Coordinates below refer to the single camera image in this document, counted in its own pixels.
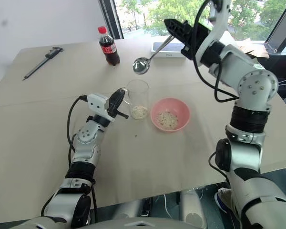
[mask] bottle label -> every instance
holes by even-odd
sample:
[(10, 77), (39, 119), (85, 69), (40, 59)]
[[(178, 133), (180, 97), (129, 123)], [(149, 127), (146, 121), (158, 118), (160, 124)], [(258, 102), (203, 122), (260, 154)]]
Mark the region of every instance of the bottle label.
[(101, 46), (103, 53), (110, 54), (116, 52), (115, 44), (112, 44), (110, 46)]

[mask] sneaker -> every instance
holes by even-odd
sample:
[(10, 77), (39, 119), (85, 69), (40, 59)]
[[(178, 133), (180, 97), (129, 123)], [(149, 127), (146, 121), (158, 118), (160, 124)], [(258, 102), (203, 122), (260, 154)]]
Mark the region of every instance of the sneaker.
[(229, 210), (231, 210), (231, 194), (232, 192), (230, 189), (222, 187), (214, 195), (216, 205), (224, 213), (227, 213)]

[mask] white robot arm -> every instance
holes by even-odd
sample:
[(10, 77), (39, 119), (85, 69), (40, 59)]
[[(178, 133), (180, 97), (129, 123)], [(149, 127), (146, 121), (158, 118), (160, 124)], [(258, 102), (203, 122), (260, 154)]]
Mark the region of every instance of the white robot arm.
[[(210, 0), (206, 0), (200, 8), (194, 27), (174, 19), (166, 19), (164, 23), (169, 33), (185, 45), (181, 53), (194, 60), (198, 75), (201, 77), (198, 66), (203, 64), (216, 78), (213, 86), (201, 77), (204, 83), (214, 88), (215, 98), (219, 102), (226, 101), (217, 98), (219, 91), (232, 96), (228, 100), (235, 100), (231, 121), (225, 128), (227, 138), (217, 143), (215, 162), (226, 172), (232, 190), (232, 207), (242, 228), (286, 229), (286, 196), (272, 181), (260, 174), (264, 127), (271, 111), (268, 101), (277, 92), (277, 79), (236, 47), (219, 42), (226, 30), (229, 0), (212, 0), (216, 21), (211, 32), (198, 24), (200, 14), (208, 2)], [(232, 87), (239, 97), (218, 89), (219, 81)], [(108, 105), (110, 99), (99, 94), (87, 97), (89, 107), (97, 115), (77, 133), (76, 151), (64, 182), (46, 205), (44, 217), (31, 219), (17, 228), (60, 229), (87, 225), (100, 142), (115, 115), (126, 117), (116, 110), (123, 95), (122, 91), (117, 92), (115, 99), (112, 99), (114, 105)], [(123, 229), (133, 226), (193, 228), (184, 222), (153, 218), (107, 221), (91, 227)]]
[(210, 33), (203, 25), (197, 24), (199, 12), (194, 28), (187, 22), (164, 22), (170, 34), (185, 44), (181, 52), (191, 60), (195, 53), (198, 75), (197, 66), (204, 64), (217, 78), (217, 86), (221, 81), (239, 96), (231, 99), (235, 100), (235, 106), (231, 122), (226, 126), (227, 138), (217, 143), (215, 162), (226, 172), (232, 190), (232, 205), (242, 228), (286, 229), (286, 196), (260, 174), (264, 127), (271, 111), (268, 101), (277, 92), (277, 78), (236, 47), (219, 42), (226, 30), (230, 1), (214, 0), (213, 4), (217, 17)]

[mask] tree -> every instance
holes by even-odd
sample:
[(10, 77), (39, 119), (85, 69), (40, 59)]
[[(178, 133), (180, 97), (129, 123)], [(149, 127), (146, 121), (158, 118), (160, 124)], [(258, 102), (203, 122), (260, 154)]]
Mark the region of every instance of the tree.
[[(168, 35), (164, 19), (177, 19), (181, 22), (188, 20), (193, 25), (196, 14), (202, 5), (203, 0), (159, 0), (155, 9), (149, 9), (148, 19), (151, 25), (144, 28), (152, 35)], [(199, 20), (204, 23), (209, 15), (209, 8), (204, 10), (202, 18)]]
[(134, 24), (135, 24), (135, 29), (138, 29), (138, 21), (136, 18), (136, 13), (140, 14), (141, 11), (138, 7), (138, 2), (137, 0), (122, 0), (121, 3), (122, 7), (126, 8), (126, 12), (130, 13), (133, 16)]
[[(232, 25), (235, 26), (234, 38), (237, 40), (245, 38), (266, 40), (286, 8), (286, 0), (267, 0), (263, 7), (256, 7), (252, 1), (254, 0), (233, 1), (231, 11), (233, 19), (231, 21)], [(254, 23), (258, 14), (260, 21)]]
[[(141, 0), (141, 6), (147, 7), (152, 0)], [(146, 26), (145, 12), (143, 11), (144, 25)]]
[(268, 0), (260, 14), (261, 22), (273, 29), (285, 8), (286, 0)]
[(231, 15), (233, 18), (231, 22), (235, 27), (234, 34), (237, 34), (240, 28), (254, 22), (261, 10), (257, 3), (257, 0), (234, 0), (232, 2)]

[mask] red bottle cap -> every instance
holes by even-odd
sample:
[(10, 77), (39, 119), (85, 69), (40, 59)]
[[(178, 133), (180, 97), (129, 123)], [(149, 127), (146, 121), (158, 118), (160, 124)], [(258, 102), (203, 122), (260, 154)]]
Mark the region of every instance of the red bottle cap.
[(100, 27), (98, 28), (98, 30), (99, 30), (99, 33), (100, 33), (100, 34), (104, 34), (104, 33), (106, 33), (106, 32), (107, 32), (107, 30), (106, 30), (106, 27), (105, 27), (105, 26), (100, 26)]

